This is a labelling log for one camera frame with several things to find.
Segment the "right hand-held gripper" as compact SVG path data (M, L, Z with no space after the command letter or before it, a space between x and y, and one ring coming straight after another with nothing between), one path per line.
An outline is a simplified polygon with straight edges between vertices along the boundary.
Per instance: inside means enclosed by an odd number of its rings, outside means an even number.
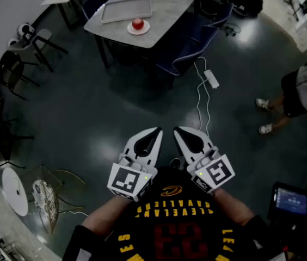
M204 132L176 126L173 135L178 152L185 159L187 172L192 176L191 180L204 192L210 194L235 176L227 155L221 155L217 148L212 148L212 141ZM206 153L195 160L194 155L198 152Z

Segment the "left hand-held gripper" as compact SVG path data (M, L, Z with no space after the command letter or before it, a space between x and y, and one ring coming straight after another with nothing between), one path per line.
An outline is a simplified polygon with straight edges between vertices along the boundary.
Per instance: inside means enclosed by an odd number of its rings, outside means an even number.
M161 149L163 131L160 127L145 129L132 136L113 163L107 188L115 195L138 202L151 187L158 173L154 167Z

